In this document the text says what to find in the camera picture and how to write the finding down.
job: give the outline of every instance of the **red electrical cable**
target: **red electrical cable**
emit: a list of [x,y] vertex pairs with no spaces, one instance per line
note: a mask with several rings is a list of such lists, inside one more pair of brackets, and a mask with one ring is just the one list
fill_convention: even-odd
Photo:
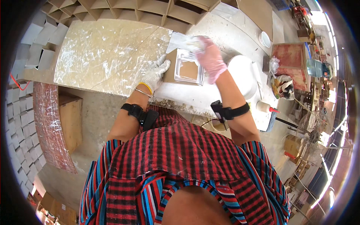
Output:
[[13,81],[15,82],[15,84],[20,88],[20,90],[22,90],[22,91],[24,91],[25,89],[26,89],[26,87],[29,85],[29,83],[30,83],[30,81],[26,84],[26,86],[24,87],[24,89],[22,89],[21,87],[20,87],[20,85],[16,82],[16,80],[14,79],[14,77],[13,77],[13,75],[11,74],[11,72],[10,72],[10,76],[11,76],[11,78],[13,79]]

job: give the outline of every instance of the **glue bottle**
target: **glue bottle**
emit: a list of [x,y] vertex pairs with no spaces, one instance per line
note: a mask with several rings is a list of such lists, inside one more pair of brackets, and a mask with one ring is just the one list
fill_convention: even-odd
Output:
[[277,112],[280,113],[279,111],[277,111],[276,109],[274,109],[273,107],[271,107],[269,104],[262,102],[262,101],[258,101],[256,103],[256,109],[262,112]]

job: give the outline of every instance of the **hand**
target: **hand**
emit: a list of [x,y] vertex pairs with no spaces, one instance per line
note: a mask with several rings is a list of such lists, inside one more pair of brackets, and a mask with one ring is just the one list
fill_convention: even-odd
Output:
[[170,67],[170,60],[165,60],[165,57],[166,54],[163,54],[154,61],[140,81],[140,84],[145,84],[149,88],[151,95],[160,87],[162,75]]
[[199,38],[205,46],[205,51],[196,53],[196,57],[210,76],[209,84],[214,84],[220,74],[225,72],[228,67],[222,60],[219,48],[211,39],[204,36],[199,36]]

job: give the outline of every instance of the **clear plastic tray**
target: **clear plastic tray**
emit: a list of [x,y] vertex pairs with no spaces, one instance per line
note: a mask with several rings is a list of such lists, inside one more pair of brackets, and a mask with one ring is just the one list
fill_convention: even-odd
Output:
[[[182,62],[194,62],[198,66],[198,77],[197,79],[191,79],[188,77],[180,76],[180,68],[182,66]],[[205,70],[197,61],[196,56],[194,53],[189,52],[184,49],[177,50],[176,56],[176,63],[175,63],[175,73],[174,73],[174,80],[179,82],[187,82],[193,83],[202,86],[204,83],[204,74]]]

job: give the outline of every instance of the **wooden frame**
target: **wooden frame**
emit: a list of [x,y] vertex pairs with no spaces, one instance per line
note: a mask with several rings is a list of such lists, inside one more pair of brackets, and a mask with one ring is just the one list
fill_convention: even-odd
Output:
[[57,22],[126,19],[185,33],[220,0],[48,0],[41,10]]

